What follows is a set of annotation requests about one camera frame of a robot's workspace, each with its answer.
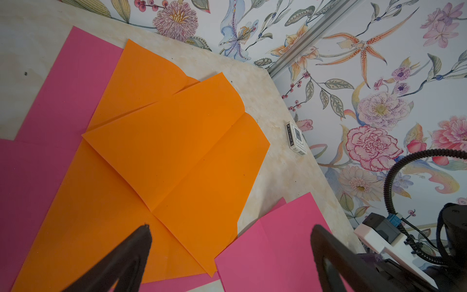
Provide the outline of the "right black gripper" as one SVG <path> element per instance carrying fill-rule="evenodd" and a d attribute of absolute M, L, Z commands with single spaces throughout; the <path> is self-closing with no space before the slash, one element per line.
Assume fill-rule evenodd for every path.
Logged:
<path fill-rule="evenodd" d="M 390 215 L 387 219 L 398 229 L 407 225 L 404 218 L 396 215 Z M 419 238 L 404 234 L 413 249 L 412 254 L 416 255 L 413 264 L 433 278 L 438 288 L 432 288 L 424 280 L 411 275 L 390 256 L 375 264 L 379 274 L 404 292 L 466 291 L 467 207 L 446 204 L 439 213 L 434 240 L 429 239 L 429 231 L 418 233 Z"/>

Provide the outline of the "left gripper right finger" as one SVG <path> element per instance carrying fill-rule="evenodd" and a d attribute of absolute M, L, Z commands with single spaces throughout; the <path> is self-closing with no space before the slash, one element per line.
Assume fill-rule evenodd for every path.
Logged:
<path fill-rule="evenodd" d="M 344 292 L 345 283 L 355 292 L 398 292 L 399 288 L 352 253 L 323 226 L 315 225 L 310 243 L 324 292 Z"/>

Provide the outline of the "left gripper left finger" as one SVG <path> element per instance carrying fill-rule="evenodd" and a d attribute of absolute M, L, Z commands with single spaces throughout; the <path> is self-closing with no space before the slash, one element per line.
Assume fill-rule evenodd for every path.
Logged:
<path fill-rule="evenodd" d="M 152 235 L 150 227 L 143 225 L 115 247 L 66 292 L 137 292 L 147 264 Z"/>

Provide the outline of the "pink paper sheet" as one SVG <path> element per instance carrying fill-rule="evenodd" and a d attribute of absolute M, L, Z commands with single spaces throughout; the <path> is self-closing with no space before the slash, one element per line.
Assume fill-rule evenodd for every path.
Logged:
<path fill-rule="evenodd" d="M 257 220 L 215 263 L 227 292 L 319 292 L 310 243 L 312 229 L 328 225 L 311 193 Z"/>
<path fill-rule="evenodd" d="M 142 288 L 206 272 L 88 144 L 1 141 L 1 290 L 59 292 L 136 228 L 154 242 Z"/>

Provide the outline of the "orange paper sheet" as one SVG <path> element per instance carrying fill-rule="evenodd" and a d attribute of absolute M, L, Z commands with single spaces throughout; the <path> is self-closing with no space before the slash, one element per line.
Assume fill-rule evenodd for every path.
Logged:
<path fill-rule="evenodd" d="M 62 291 L 142 225 L 143 283 L 213 276 L 268 148 L 223 74 L 128 41 L 13 291 Z"/>

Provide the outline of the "white QR code card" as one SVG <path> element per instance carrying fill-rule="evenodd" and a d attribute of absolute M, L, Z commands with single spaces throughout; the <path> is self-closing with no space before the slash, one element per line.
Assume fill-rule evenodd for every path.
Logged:
<path fill-rule="evenodd" d="M 301 130 L 293 123 L 285 125 L 288 136 L 289 148 L 300 156 L 307 154 L 308 147 L 304 141 Z"/>

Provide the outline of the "pink paper far left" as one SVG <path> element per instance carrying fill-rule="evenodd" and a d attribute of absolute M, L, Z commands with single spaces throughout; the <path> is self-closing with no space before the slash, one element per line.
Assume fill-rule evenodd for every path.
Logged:
<path fill-rule="evenodd" d="M 122 52 L 73 27 L 16 141 L 77 150 Z"/>

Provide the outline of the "right aluminium corner post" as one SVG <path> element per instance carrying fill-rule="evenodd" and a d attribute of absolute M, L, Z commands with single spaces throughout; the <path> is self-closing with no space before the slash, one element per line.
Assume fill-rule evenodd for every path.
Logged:
<path fill-rule="evenodd" d="M 299 37 L 297 43 L 291 47 L 275 64 L 268 69 L 270 77 L 273 79 L 283 69 L 292 65 L 299 54 L 308 47 L 315 45 L 324 34 L 332 30 L 335 25 L 345 20 L 353 11 L 355 11 L 364 1 L 348 0 L 338 1 L 335 6 L 321 17 L 312 27 L 307 30 L 303 36 Z"/>

